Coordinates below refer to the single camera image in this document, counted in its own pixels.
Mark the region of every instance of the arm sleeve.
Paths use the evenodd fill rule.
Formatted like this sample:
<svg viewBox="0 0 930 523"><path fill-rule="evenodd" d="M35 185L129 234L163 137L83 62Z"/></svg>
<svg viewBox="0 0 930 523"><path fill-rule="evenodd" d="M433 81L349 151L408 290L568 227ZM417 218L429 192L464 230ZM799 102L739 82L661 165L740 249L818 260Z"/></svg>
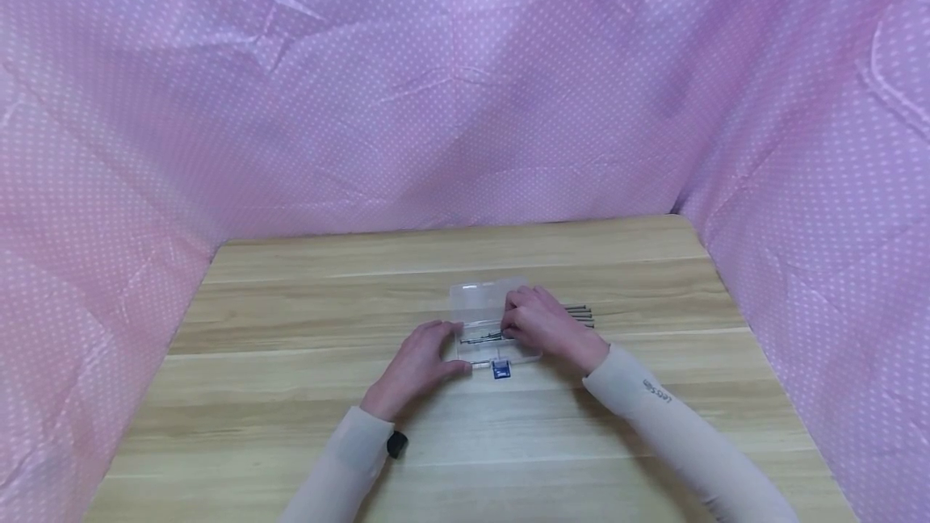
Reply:
<svg viewBox="0 0 930 523"><path fill-rule="evenodd" d="M668 394L645 366L617 345L584 386L635 428L656 456L691 487L717 521L794 523L775 485L721 433Z"/></svg>
<svg viewBox="0 0 930 523"><path fill-rule="evenodd" d="M278 523L351 523L387 459L394 425L349 408Z"/></svg>

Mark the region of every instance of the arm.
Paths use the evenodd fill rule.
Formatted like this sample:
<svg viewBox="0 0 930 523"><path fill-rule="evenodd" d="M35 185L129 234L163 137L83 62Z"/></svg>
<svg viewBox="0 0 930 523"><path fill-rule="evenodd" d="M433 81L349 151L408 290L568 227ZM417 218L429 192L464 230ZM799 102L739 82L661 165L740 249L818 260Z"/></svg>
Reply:
<svg viewBox="0 0 930 523"><path fill-rule="evenodd" d="M424 323L404 340L378 382L358 408L350 408L326 443L310 473L278 523L351 523L384 467L393 420L418 395L455 376L471 373L471 364L443 362L442 343L460 324Z"/></svg>
<svg viewBox="0 0 930 523"><path fill-rule="evenodd" d="M761 471L685 403L669 395L638 360L572 320L541 287L510 291L501 327L515 339L566 358L585 387L697 493L717 521L794 523L787 500Z"/></svg>

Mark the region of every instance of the pink polka dot fabric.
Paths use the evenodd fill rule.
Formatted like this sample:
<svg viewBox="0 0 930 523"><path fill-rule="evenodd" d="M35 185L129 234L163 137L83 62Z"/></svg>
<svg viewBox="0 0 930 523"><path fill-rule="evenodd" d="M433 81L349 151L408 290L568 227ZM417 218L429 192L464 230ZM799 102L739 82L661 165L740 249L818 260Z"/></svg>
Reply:
<svg viewBox="0 0 930 523"><path fill-rule="evenodd" d="M229 237L679 211L930 513L930 0L0 0L0 521L79 521Z"/></svg>

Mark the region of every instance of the hand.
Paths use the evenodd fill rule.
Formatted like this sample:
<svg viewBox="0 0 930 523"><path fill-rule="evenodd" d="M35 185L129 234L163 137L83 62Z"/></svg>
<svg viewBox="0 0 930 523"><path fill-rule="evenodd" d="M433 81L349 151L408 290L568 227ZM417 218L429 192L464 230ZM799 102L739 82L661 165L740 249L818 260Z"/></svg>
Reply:
<svg viewBox="0 0 930 523"><path fill-rule="evenodd" d="M573 320L543 287L521 287L507 293L501 329L505 337L567 359L585 375L596 370L610 352L610 345L600 335Z"/></svg>
<svg viewBox="0 0 930 523"><path fill-rule="evenodd" d="M469 362L443 362L440 358L442 344L461 328L461 323L437 320L414 329L378 382L368 388L359 407L375 418L394 421L418 395L455 376L471 374Z"/></svg>

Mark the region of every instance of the tabletop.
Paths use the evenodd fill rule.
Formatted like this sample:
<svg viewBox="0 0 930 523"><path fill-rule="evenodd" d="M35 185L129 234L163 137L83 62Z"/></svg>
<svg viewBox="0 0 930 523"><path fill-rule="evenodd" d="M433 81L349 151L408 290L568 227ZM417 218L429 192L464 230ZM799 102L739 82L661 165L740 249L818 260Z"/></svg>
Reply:
<svg viewBox="0 0 930 523"><path fill-rule="evenodd" d="M216 255L86 521L274 521L348 407L448 288L525 276L586 303L765 471L802 521L855 521L677 216L234 241ZM404 413L360 521L708 521L629 426L543 358Z"/></svg>

